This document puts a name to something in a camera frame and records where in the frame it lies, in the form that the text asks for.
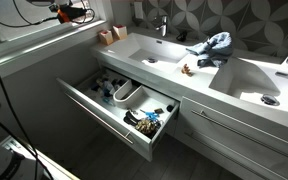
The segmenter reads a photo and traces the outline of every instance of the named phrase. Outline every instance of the bathroom vanity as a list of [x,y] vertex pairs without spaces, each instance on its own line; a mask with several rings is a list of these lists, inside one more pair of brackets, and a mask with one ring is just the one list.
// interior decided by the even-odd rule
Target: bathroom vanity
[[[127,108],[139,111],[152,109],[151,106],[134,102],[121,108],[103,102],[94,93],[88,94],[98,75],[76,86],[58,79],[69,98],[149,161],[167,131],[243,179],[288,179],[288,78],[278,76],[288,75],[287,68],[253,61],[273,57],[235,50],[225,66],[243,69],[244,66],[234,67],[235,63],[251,63],[241,72],[231,73],[233,70],[229,68],[199,69],[196,56],[188,54],[185,45],[173,43],[175,37],[161,38],[146,29],[129,31],[132,33],[128,38],[110,46],[98,44],[91,48],[91,54],[106,73],[138,82],[140,86],[135,89],[149,90],[139,95],[144,100],[138,102],[147,98],[160,103],[152,108],[174,107],[171,112],[164,110],[163,117],[161,114],[164,123],[156,134],[148,138],[123,121]],[[193,76],[181,73],[184,64],[190,67]],[[262,103],[260,95],[266,93],[276,96],[281,105]]]

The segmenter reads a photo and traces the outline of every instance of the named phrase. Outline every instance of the white countertop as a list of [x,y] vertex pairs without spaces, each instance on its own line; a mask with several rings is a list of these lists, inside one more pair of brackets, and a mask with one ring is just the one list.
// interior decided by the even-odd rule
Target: white countertop
[[[159,33],[152,33],[151,30],[142,29],[142,28],[132,28],[128,30],[129,32],[135,32],[138,34],[143,34],[151,37],[156,37],[161,40],[175,42],[175,36],[168,36],[166,38],[162,38]],[[191,46],[197,44],[197,40],[188,40],[186,43],[180,43],[182,45]],[[128,58],[121,58],[118,54],[109,53],[107,49],[105,49],[105,45],[98,44],[91,48],[91,51],[95,57],[97,57],[100,61],[110,64],[112,67],[119,68],[124,70],[132,75],[136,75],[142,77],[146,81],[151,84],[155,84],[157,90],[164,92],[167,90],[165,94],[169,96],[174,96],[174,94],[178,96],[174,96],[174,98],[179,99],[178,97],[182,96],[191,96],[197,97],[203,103],[207,101],[211,102],[219,102],[214,103],[214,109],[216,106],[224,106],[227,105],[229,107],[236,107],[244,110],[245,112],[249,112],[265,118],[269,121],[259,122],[256,119],[256,116],[249,118],[246,120],[246,123],[257,126],[263,126],[263,130],[270,130],[273,134],[281,134],[282,137],[288,137],[288,112],[281,111],[278,109],[274,109],[269,106],[257,105],[248,101],[240,100],[238,98],[234,98],[227,94],[221,93],[219,91],[213,90],[209,88],[209,85],[214,78],[218,68],[214,67],[206,67],[199,68],[197,66],[197,57],[191,54],[185,56],[183,60],[181,60],[178,64],[178,67],[173,73],[166,73],[163,71],[159,71],[155,68],[151,68],[149,66],[144,65],[143,63],[136,62],[134,60],[130,60]],[[284,71],[288,71],[287,67],[283,67],[279,64],[273,64],[267,62],[281,62],[282,60],[276,57],[265,56],[257,53],[252,53],[243,50],[234,50],[233,57],[238,57],[246,60],[256,60],[258,63],[269,65],[271,68],[276,67],[279,69],[283,69]],[[182,66],[187,64],[193,73],[193,76],[189,77],[181,73]]]

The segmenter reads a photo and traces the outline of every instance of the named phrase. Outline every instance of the drain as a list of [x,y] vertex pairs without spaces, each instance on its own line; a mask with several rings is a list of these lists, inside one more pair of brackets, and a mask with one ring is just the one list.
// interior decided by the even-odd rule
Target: drain
[[271,106],[280,105],[280,102],[278,102],[278,100],[274,96],[271,96],[271,95],[268,95],[268,94],[264,94],[261,97],[261,101],[264,102],[265,104],[271,105]]
[[148,61],[149,63],[156,63],[156,62],[157,62],[157,59],[155,59],[155,58],[153,58],[153,57],[149,57],[149,58],[147,58],[147,61]]

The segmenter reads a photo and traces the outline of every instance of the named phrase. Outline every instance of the small container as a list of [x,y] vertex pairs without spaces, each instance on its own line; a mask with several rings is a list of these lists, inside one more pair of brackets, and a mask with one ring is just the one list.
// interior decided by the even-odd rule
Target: small container
[[99,33],[99,36],[100,36],[100,40],[103,44],[110,45],[113,43],[113,36],[112,36],[111,31],[109,31],[109,30],[102,31]]
[[122,26],[122,25],[116,25],[113,26],[113,30],[114,30],[114,35],[116,37],[116,39],[125,39],[127,37],[127,29],[126,26]]

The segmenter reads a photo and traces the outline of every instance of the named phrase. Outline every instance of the open drawer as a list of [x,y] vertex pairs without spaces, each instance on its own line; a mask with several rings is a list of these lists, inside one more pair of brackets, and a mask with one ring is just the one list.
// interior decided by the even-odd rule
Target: open drawer
[[[139,83],[132,83],[131,79],[108,69],[96,73],[76,87],[59,78],[57,81],[64,93],[85,109],[94,120],[148,161],[152,161],[153,149],[179,108],[176,100]],[[112,85],[113,90],[107,91],[106,87]],[[151,120],[145,122],[151,122],[149,127],[154,126],[154,130],[144,134],[137,124],[142,125],[143,119],[147,117]]]

